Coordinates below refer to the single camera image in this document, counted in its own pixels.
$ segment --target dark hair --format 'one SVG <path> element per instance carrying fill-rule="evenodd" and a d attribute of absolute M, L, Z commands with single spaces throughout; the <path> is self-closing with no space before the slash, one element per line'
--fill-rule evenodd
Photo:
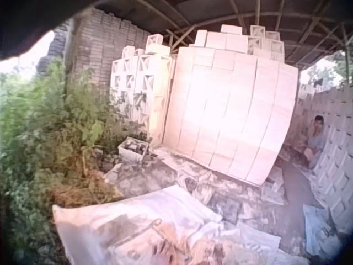
<path fill-rule="evenodd" d="M 324 124 L 324 117 L 322 117 L 321 115 L 316 115 L 315 121 L 321 121 L 322 124 Z"/>

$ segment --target man sitting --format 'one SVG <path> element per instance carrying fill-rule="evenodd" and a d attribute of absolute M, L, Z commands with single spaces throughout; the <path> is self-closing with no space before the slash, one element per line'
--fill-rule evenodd
<path fill-rule="evenodd" d="M 304 154 L 304 163 L 309 169 L 313 169 L 320 159 L 320 155 L 325 146 L 324 137 L 324 117 L 317 115 L 314 119 L 314 133 L 308 135 L 308 140 L 300 142 L 297 150 Z"/>

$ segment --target leaves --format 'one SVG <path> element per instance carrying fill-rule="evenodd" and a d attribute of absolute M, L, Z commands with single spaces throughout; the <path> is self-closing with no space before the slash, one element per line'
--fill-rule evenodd
<path fill-rule="evenodd" d="M 55 62 L 49 72 L 31 81 L 0 76 L 0 189 L 6 194 L 1 205 L 19 259 L 30 255 L 37 264 L 64 264 L 52 204 L 116 200 L 101 177 L 83 176 L 82 147 L 98 143 L 114 150 L 133 128 L 114 114 L 118 106 L 98 98 L 89 73 L 72 78 L 64 94 L 61 64 Z"/>

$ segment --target plastic crate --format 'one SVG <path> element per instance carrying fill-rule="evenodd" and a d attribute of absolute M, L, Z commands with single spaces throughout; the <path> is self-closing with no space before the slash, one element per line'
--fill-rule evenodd
<path fill-rule="evenodd" d="M 143 153 L 140 154 L 140 153 L 137 153 L 133 150 L 126 148 L 126 145 L 130 145 L 130 146 L 131 145 L 140 145 L 140 146 L 143 145 L 145 147 L 145 149 L 143 150 Z M 123 160 L 141 162 L 147 152 L 148 147 L 149 147 L 149 143 L 147 143 L 147 142 L 144 142 L 144 141 L 141 141 L 138 139 L 134 139 L 131 137 L 127 137 L 125 139 L 125 141 L 122 142 L 118 146 L 119 155 L 121 156 L 121 158 Z"/>

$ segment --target concrete block wall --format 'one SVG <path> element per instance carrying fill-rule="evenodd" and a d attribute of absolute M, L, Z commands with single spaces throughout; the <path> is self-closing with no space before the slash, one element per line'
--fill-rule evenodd
<path fill-rule="evenodd" d="M 288 143 L 312 133 L 316 115 L 324 117 L 326 144 L 309 179 L 315 197 L 330 208 L 338 230 L 348 234 L 353 229 L 353 86 L 314 91 L 312 86 L 301 86 Z"/>
<path fill-rule="evenodd" d="M 45 75 L 48 65 L 54 59 L 63 58 L 68 27 L 69 22 L 66 21 L 53 30 L 54 39 L 49 45 L 48 54 L 42 57 L 36 65 L 36 70 L 38 74 Z"/>
<path fill-rule="evenodd" d="M 121 58 L 125 46 L 144 49 L 149 32 L 113 14 L 93 9 L 79 29 L 74 53 L 74 72 L 92 69 L 92 81 L 99 86 L 110 84 L 111 63 Z"/>

